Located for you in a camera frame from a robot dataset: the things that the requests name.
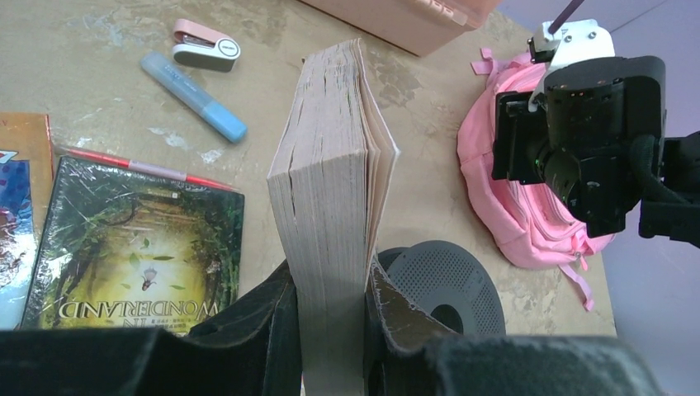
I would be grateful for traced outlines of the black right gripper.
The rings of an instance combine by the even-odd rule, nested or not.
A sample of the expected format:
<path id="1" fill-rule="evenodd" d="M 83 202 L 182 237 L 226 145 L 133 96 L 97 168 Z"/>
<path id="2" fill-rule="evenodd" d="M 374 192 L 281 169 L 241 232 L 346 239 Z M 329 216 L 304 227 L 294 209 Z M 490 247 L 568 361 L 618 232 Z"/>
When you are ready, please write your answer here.
<path id="1" fill-rule="evenodd" d="M 665 75 L 652 55 L 605 57 L 556 70 L 542 93 L 499 93 L 492 177 L 548 186 L 591 238 L 623 231 L 642 196 L 631 144 L 664 132 Z"/>

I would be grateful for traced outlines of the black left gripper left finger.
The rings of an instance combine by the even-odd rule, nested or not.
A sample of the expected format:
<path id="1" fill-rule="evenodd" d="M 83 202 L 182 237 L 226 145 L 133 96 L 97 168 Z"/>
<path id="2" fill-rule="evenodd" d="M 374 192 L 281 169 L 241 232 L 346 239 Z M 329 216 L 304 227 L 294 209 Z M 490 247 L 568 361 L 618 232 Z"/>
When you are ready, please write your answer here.
<path id="1" fill-rule="evenodd" d="M 301 372 L 287 264 L 185 336 L 163 328 L 1 334 L 4 395 L 297 395 Z"/>

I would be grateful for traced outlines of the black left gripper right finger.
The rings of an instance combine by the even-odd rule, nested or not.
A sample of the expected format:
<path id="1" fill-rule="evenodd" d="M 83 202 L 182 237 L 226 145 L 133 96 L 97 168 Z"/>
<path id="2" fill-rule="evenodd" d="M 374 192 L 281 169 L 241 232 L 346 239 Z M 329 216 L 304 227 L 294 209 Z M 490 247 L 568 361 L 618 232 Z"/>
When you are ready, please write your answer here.
<path id="1" fill-rule="evenodd" d="M 378 262 L 366 297 L 367 395 L 660 395 L 615 337 L 462 336 L 409 302 Z"/>

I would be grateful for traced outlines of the pink student backpack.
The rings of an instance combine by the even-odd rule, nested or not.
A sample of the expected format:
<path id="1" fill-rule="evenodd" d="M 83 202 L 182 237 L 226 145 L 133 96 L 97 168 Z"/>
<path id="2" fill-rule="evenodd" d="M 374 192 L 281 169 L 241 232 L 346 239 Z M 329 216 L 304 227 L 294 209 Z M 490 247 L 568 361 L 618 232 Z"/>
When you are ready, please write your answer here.
<path id="1" fill-rule="evenodd" d="M 528 270 L 559 268 L 582 296 L 584 309 L 594 308 L 593 292 L 575 270 L 587 270 L 587 257 L 601 252 L 612 235 L 591 238 L 543 184 L 523 186 L 495 180 L 495 98 L 501 92 L 530 92 L 544 74 L 529 54 L 497 60 L 486 47 L 472 63 L 475 74 L 487 77 L 485 90 L 468 111 L 456 137 L 456 152 L 472 208 L 492 233 L 499 250 L 515 266 Z"/>

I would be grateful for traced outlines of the orange treehouse book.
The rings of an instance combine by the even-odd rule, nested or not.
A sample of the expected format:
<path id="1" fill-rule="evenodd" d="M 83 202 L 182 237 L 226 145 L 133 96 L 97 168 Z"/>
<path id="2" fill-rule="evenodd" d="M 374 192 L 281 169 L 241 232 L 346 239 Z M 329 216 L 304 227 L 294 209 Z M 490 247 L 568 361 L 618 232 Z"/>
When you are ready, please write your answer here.
<path id="1" fill-rule="evenodd" d="M 267 175 L 296 285 L 308 395 L 362 395 L 365 292 L 399 149 L 361 39 L 305 58 Z"/>

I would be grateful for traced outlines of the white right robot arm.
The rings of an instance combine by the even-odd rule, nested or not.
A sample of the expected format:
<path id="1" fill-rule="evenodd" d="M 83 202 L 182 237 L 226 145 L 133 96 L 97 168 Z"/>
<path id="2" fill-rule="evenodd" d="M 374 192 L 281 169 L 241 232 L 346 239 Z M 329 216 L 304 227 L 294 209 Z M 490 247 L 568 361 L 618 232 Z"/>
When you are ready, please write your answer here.
<path id="1" fill-rule="evenodd" d="M 699 136 L 665 136 L 665 63 L 655 56 L 589 59 L 495 99 L 495 179 L 545 184 L 591 237 L 638 233 L 699 243 Z"/>

